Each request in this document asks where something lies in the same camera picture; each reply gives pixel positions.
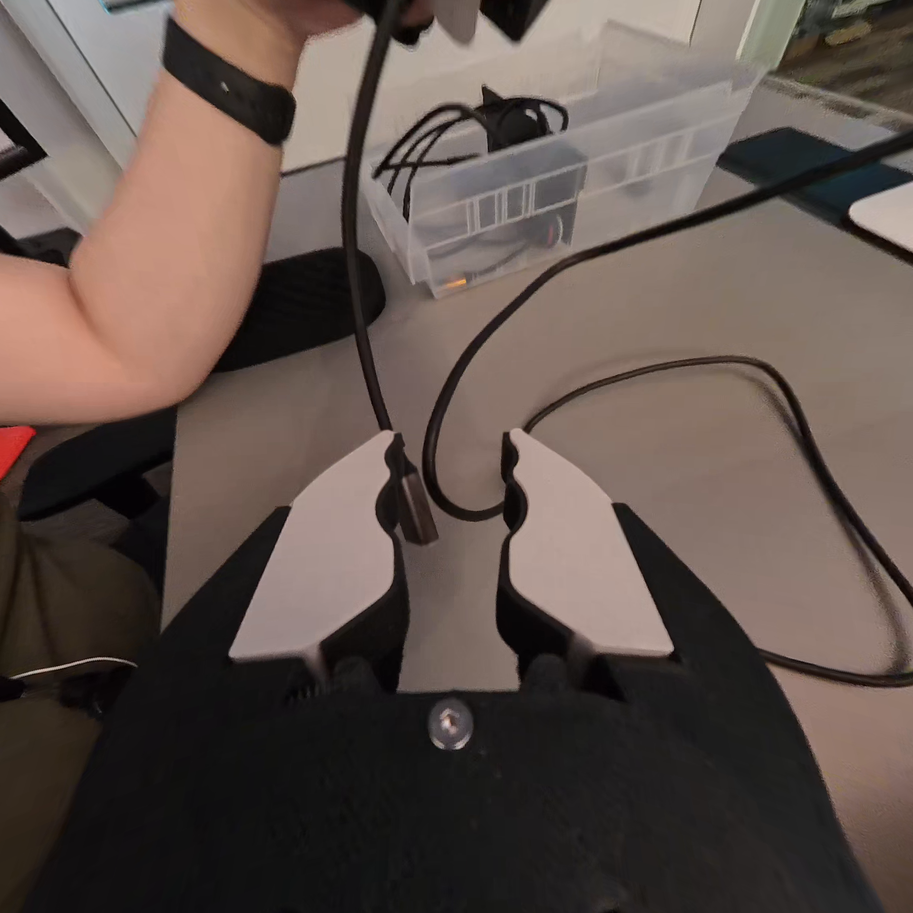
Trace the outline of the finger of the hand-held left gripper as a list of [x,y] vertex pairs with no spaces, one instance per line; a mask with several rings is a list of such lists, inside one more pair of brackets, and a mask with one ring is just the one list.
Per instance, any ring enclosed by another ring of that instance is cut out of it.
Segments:
[[458,44],[469,44],[475,37],[481,1],[430,1],[436,22]]

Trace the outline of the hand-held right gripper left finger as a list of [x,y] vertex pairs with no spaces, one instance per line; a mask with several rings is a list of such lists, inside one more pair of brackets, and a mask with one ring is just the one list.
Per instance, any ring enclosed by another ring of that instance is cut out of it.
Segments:
[[396,535],[403,450],[400,435],[381,431],[291,502],[232,661],[296,658],[328,680],[359,657],[384,689],[397,688],[410,621]]

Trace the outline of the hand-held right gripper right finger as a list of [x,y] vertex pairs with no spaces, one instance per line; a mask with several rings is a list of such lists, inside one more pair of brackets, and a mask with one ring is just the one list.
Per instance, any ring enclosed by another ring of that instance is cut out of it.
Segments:
[[571,683],[597,683],[602,660],[662,663],[675,646],[616,505],[587,473],[519,428],[503,438],[496,629],[519,680],[546,656]]

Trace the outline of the clear plastic bin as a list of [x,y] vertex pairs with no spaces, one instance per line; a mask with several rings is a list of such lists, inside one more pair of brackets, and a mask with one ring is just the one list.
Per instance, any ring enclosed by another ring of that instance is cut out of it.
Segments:
[[611,26],[490,53],[378,97],[359,189],[441,298],[690,213],[763,73]]

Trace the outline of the black USB cable grey plugs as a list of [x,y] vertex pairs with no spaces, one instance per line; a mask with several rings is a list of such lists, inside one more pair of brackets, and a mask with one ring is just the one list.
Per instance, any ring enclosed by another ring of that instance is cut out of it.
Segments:
[[[411,6],[413,2],[388,1],[383,2],[380,8],[380,16],[375,24],[356,93],[341,183],[340,232],[350,287],[353,335],[371,411],[378,429],[383,432],[392,432],[394,427],[384,400],[363,307],[358,257],[359,176],[371,113],[385,60],[394,38],[394,31],[401,25]],[[402,455],[401,464],[397,481],[399,526],[406,542],[419,546],[431,545],[438,540],[438,531],[426,487],[419,470],[406,454]]]

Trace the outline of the person's left forearm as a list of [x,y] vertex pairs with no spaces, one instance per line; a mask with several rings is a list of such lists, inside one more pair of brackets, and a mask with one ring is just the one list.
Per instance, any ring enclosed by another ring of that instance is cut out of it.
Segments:
[[3,255],[4,425],[177,405],[253,295],[281,153],[163,73],[131,163],[68,268]]

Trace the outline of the person's left hand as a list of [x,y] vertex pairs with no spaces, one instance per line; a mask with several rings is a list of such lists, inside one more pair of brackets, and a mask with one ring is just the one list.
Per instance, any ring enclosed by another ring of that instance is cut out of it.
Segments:
[[276,39],[298,48],[367,17],[341,1],[176,1],[174,15],[198,39]]

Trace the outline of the black wristband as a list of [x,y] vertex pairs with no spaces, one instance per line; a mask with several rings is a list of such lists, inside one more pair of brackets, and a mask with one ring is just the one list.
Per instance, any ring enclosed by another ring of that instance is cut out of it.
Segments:
[[254,78],[212,52],[173,17],[165,27],[165,72],[264,143],[280,148],[291,136],[296,100],[286,87]]

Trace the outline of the black chair base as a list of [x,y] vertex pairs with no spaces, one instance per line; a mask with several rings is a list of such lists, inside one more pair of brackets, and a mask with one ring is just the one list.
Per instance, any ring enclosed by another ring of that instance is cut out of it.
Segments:
[[42,454],[20,490],[17,516],[33,522],[97,501],[137,519],[162,497],[147,473],[174,456],[178,408],[101,425]]

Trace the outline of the black quilted cushion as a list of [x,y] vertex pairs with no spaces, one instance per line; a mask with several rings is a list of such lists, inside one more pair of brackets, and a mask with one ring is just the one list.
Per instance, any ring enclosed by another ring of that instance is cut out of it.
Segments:
[[263,266],[244,319],[213,373],[244,370],[353,334],[342,248],[275,260]]

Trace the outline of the orange floor cone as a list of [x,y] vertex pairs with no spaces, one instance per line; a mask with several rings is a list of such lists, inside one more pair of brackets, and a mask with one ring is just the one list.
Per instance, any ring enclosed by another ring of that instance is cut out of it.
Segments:
[[0,478],[3,481],[19,458],[24,454],[29,444],[37,434],[37,430],[29,426],[1,427],[1,453],[0,453]]

